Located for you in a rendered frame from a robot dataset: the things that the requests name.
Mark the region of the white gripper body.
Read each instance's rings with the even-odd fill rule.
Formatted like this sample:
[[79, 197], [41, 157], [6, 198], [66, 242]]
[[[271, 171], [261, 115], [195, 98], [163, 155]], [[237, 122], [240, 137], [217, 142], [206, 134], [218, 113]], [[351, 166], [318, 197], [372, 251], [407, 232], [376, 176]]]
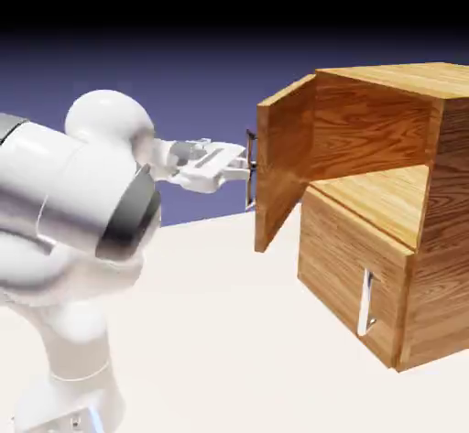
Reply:
[[179, 168], [178, 185], [198, 193], [215, 193], [227, 182], [223, 171], [234, 168], [232, 162], [245, 150], [245, 146], [238, 144], [205, 143], [202, 157], [189, 160]]

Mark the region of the dark metal door handle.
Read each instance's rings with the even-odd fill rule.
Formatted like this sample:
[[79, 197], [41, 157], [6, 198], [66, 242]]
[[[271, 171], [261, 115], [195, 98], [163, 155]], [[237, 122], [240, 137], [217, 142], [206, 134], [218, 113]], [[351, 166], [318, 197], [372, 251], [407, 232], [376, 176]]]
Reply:
[[256, 173], [256, 159], [254, 158], [254, 146], [257, 140], [256, 133], [246, 130], [246, 162], [248, 168], [248, 179], [245, 187], [245, 210], [249, 211], [255, 206], [255, 192], [253, 190], [253, 176]]

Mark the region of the open wooden cabinet door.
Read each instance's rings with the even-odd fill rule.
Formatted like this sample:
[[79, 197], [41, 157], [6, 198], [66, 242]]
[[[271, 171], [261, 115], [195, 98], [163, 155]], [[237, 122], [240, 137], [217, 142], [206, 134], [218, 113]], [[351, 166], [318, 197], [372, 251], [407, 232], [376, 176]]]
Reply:
[[263, 253], [310, 181], [315, 76], [308, 74], [256, 107], [255, 250]]

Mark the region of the closed wooden cabinet door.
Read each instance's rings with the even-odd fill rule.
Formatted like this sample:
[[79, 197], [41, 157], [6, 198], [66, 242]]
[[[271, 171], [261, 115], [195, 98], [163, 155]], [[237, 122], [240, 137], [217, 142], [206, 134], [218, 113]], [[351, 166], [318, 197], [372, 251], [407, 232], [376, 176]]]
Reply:
[[[396, 368], [413, 252], [374, 225], [308, 187], [300, 212], [299, 280], [385, 366]], [[364, 270], [374, 274], [371, 314], [364, 337], [356, 326]]]

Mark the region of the light wood cabinet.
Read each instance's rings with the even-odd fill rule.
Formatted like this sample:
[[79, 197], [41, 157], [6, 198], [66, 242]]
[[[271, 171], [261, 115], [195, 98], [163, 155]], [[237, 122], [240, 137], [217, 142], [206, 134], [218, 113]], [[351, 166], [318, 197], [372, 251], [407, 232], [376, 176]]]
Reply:
[[308, 187], [414, 254], [392, 369], [469, 349], [469, 66], [321, 69], [314, 109]]

